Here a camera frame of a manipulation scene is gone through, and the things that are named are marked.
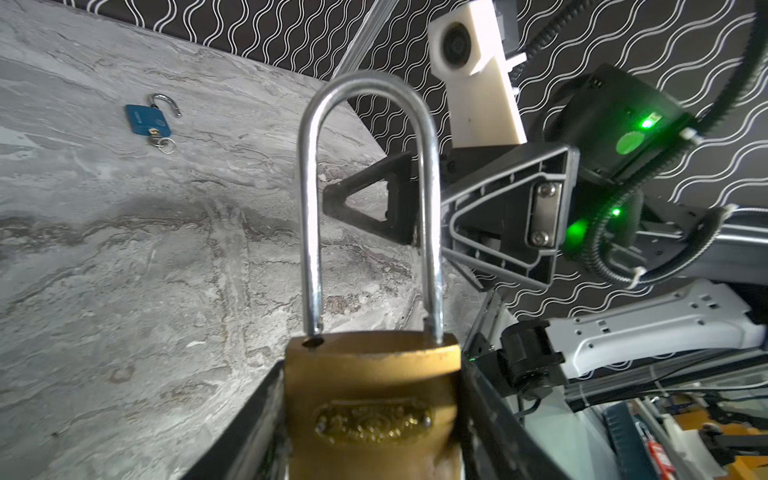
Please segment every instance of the wavy patterned wallpaper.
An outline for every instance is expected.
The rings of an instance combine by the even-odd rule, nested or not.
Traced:
[[[429,74],[426,26],[465,0],[402,0],[361,68],[390,71],[427,100],[443,151],[450,148],[448,105]],[[522,41],[566,0],[518,0]],[[372,0],[64,0],[170,35],[327,79]],[[554,89],[608,62],[621,66],[700,114],[740,60],[753,21],[753,3],[741,0],[609,0],[568,25],[525,70],[519,104],[530,124]],[[697,206],[735,202],[768,205],[766,72],[710,138],[644,189]],[[414,149],[404,114],[381,98],[352,99],[387,152]],[[548,109],[553,118],[562,106]],[[547,292],[499,284],[519,318],[600,312],[679,285],[617,290],[561,261]]]

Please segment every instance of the padlock shackle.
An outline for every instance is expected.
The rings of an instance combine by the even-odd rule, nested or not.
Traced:
[[[170,107],[174,109],[174,115],[176,115],[177,117],[181,117],[181,110],[179,110],[179,106],[176,105],[176,101],[173,98],[167,96],[166,94],[152,94],[152,95],[149,96],[149,106],[150,107],[157,108],[157,105],[154,103],[155,99],[157,99],[157,100],[164,100],[164,101],[168,102]]]
[[[320,277],[320,230],[317,200],[317,139],[328,113],[349,97],[374,94],[402,108],[413,125],[419,147],[420,240],[422,247],[422,302],[427,312],[424,330],[441,345],[442,266],[440,258],[440,176],[435,124],[424,99],[393,74],[356,71],[327,83],[304,111],[299,127],[299,181],[301,212],[301,273],[304,330],[318,336],[323,328],[323,284]]]

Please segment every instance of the screw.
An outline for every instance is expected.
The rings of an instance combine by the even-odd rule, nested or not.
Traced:
[[[549,182],[546,184],[541,184],[536,189],[536,192],[538,193],[539,197],[554,197],[554,195],[558,192],[558,188]]]
[[[531,245],[534,247],[543,247],[549,241],[549,235],[545,232],[531,233]]]

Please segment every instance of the blue padlock body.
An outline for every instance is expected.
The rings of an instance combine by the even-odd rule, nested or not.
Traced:
[[[168,122],[165,121],[165,115],[160,108],[146,105],[125,105],[125,114],[128,116],[128,123],[131,124],[131,130],[135,134],[149,137],[150,128],[156,128],[161,137],[170,137],[170,127],[168,127]]]

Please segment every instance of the green led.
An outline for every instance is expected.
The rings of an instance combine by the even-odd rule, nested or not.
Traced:
[[[642,121],[642,123],[640,123],[640,127],[641,127],[641,128],[651,128],[651,127],[653,127],[653,126],[654,126],[656,123],[658,123],[658,121],[659,121],[659,120],[661,120],[661,115],[659,115],[658,113],[654,112],[654,113],[652,113],[652,114],[648,115],[648,116],[647,116],[647,117],[646,117],[646,118],[645,118],[645,119]]]

